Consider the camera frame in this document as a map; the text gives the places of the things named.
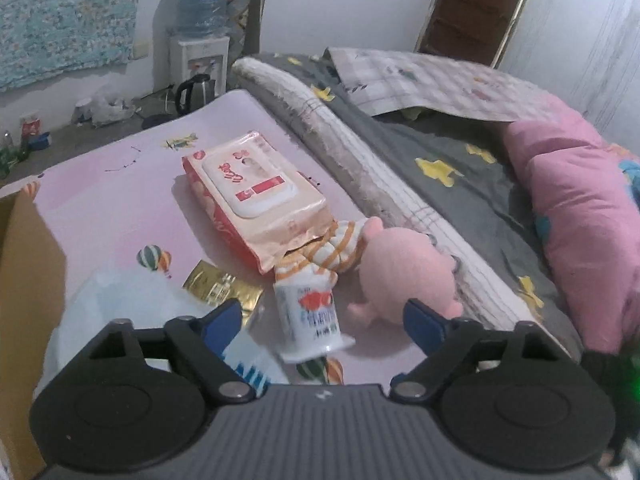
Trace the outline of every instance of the stainless steel kettle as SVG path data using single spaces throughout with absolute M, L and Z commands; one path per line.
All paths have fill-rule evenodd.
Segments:
M 175 109 L 178 115 L 186 115 L 215 99 L 214 88 L 216 82 L 209 74 L 196 74 L 191 79 L 183 81 L 175 89 Z M 187 92 L 182 104 L 182 94 Z

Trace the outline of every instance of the pink stuffed toy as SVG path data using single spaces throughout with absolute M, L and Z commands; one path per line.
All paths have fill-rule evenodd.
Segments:
M 348 312 L 361 324 L 377 317 L 402 324 L 402 310 L 417 299 L 441 316 L 462 314 L 456 301 L 452 256 L 439 253 L 427 235 L 411 229 L 385 229 L 372 217 L 362 228 L 367 247 L 360 262 L 360 285 L 367 303 L 351 303 Z

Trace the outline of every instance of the gold packet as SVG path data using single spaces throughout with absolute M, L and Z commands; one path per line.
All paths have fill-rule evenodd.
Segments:
M 213 308 L 220 306 L 229 298 L 238 298 L 242 305 L 243 327 L 258 305 L 263 291 L 261 286 L 249 285 L 204 260 L 200 260 L 191 271 L 182 288 Z

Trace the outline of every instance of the paper cup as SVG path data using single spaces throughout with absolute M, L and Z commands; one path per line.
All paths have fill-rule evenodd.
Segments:
M 355 343 L 340 332 L 328 275 L 273 285 L 286 342 L 277 352 L 288 364 L 303 363 Z

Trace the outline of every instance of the plaid mat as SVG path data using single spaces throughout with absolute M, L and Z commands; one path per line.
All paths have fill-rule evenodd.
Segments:
M 330 48 L 351 101 L 370 116 L 424 107 L 481 121 L 546 120 L 546 92 L 492 68 L 448 57 Z

